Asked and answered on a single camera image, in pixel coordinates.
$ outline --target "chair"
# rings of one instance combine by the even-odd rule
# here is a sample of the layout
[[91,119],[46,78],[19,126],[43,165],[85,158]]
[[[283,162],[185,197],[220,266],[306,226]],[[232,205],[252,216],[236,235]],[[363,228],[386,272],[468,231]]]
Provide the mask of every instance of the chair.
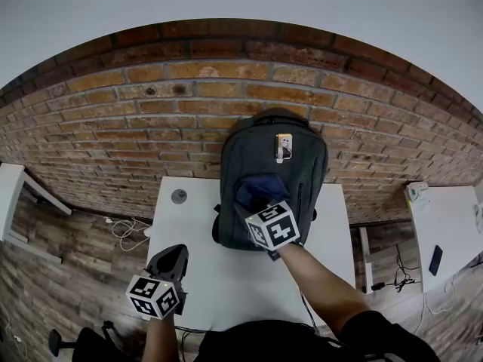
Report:
[[102,326],[103,338],[88,327],[82,329],[76,342],[63,342],[62,336],[52,330],[48,337],[48,348],[52,355],[57,357],[62,348],[73,348],[72,362],[106,362],[115,360],[116,362],[133,362],[121,350],[116,348],[107,330],[112,329],[112,322],[106,321]]

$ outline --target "black shirt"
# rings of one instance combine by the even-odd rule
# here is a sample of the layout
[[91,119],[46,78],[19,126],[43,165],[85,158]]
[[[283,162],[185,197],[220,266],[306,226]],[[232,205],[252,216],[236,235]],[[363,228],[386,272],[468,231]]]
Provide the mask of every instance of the black shirt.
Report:
[[317,336],[305,324],[285,321],[249,322],[222,333],[209,332],[196,362],[243,360],[410,360],[438,361],[420,338],[391,324],[381,313],[366,311],[349,319],[338,344]]

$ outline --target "forearm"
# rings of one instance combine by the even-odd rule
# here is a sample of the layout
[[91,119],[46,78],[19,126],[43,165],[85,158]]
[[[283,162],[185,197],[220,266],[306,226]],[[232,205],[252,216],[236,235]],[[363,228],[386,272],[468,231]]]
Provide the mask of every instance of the forearm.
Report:
[[278,252],[309,304],[336,336],[350,318],[370,310],[357,290],[302,247],[288,244]]
[[162,321],[151,319],[146,335],[143,362],[179,362],[174,315]]

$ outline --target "white desk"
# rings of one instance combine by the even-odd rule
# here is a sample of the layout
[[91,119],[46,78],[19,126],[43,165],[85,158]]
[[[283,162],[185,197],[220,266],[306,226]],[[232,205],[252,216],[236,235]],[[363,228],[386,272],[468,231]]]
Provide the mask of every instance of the white desk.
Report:
[[[184,203],[171,194],[184,189]],[[185,244],[189,262],[183,289],[188,293],[177,326],[223,331],[248,321],[281,319],[311,324],[299,290],[281,260],[264,252],[230,250],[215,243],[211,228],[220,203],[218,179],[163,177],[149,242],[148,261],[161,250]],[[315,205],[306,249],[355,286],[354,260],[342,187],[324,184]],[[312,312],[317,325],[323,324]]]
[[[427,292],[456,274],[483,251],[483,235],[478,233],[473,205],[477,204],[472,186],[429,188],[426,207],[411,203],[417,246],[420,253],[421,284]],[[436,276],[429,272],[435,246],[443,250]]]
[[[53,195],[36,183],[32,177],[23,171],[24,166],[13,164],[2,164],[0,166],[0,241],[8,241],[23,250],[40,256],[46,260],[61,263],[62,259],[53,256],[38,248],[28,245],[28,239],[11,230],[12,220],[15,214],[18,198],[24,183],[27,183],[35,192],[50,201],[66,214],[72,211],[58,201]],[[30,199],[35,198],[27,192]]]

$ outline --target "dark gray backpack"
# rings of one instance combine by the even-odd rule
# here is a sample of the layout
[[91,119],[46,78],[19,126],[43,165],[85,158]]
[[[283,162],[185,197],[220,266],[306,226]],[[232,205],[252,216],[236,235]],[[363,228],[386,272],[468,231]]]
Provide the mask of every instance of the dark gray backpack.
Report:
[[[291,158],[276,160],[277,135],[291,134]],[[327,170],[327,146],[309,122],[286,109],[270,109],[238,121],[230,130],[221,154],[220,215],[213,239],[237,250],[262,250],[250,239],[246,224],[235,211],[240,179],[257,174],[278,174],[305,244],[315,217],[315,202]]]

